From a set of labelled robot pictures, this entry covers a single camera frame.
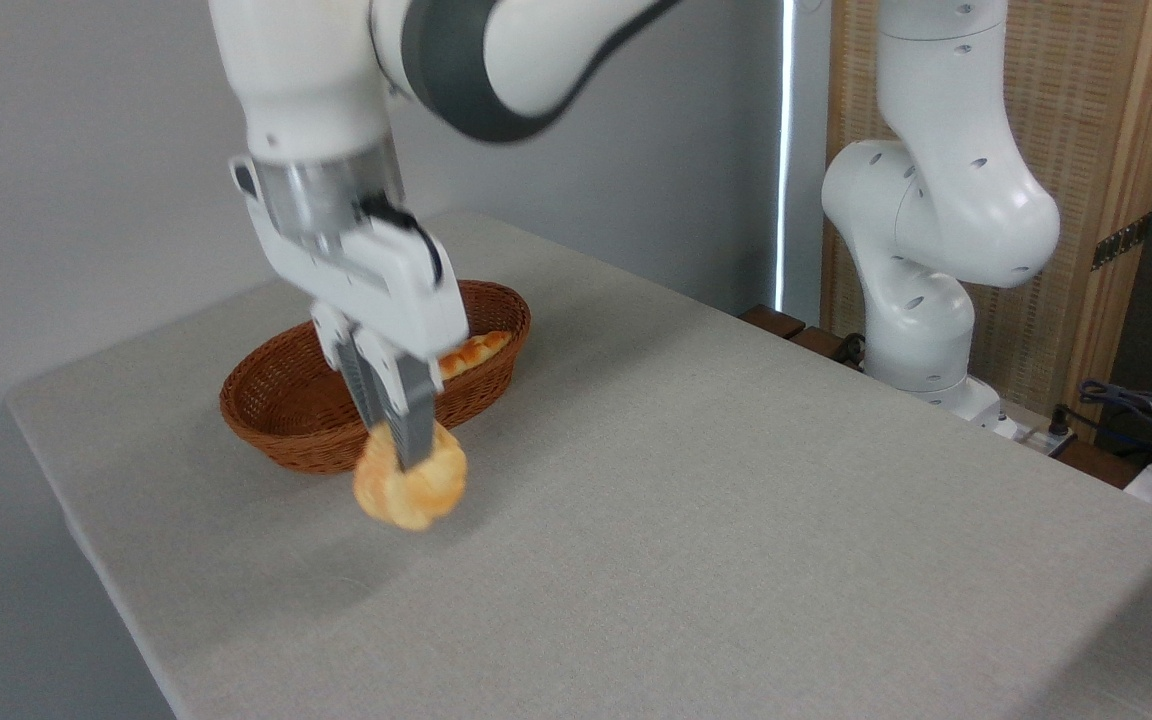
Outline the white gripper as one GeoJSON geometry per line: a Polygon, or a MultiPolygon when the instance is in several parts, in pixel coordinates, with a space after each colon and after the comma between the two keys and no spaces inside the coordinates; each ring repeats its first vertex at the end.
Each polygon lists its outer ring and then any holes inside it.
{"type": "Polygon", "coordinates": [[[266,260],[283,281],[321,301],[311,306],[311,323],[326,364],[342,376],[365,427],[387,425],[399,467],[415,469],[433,454],[442,386],[430,361],[468,338],[447,252],[434,238],[381,219],[287,236],[271,220],[256,169],[247,156],[230,160],[266,260]]]}

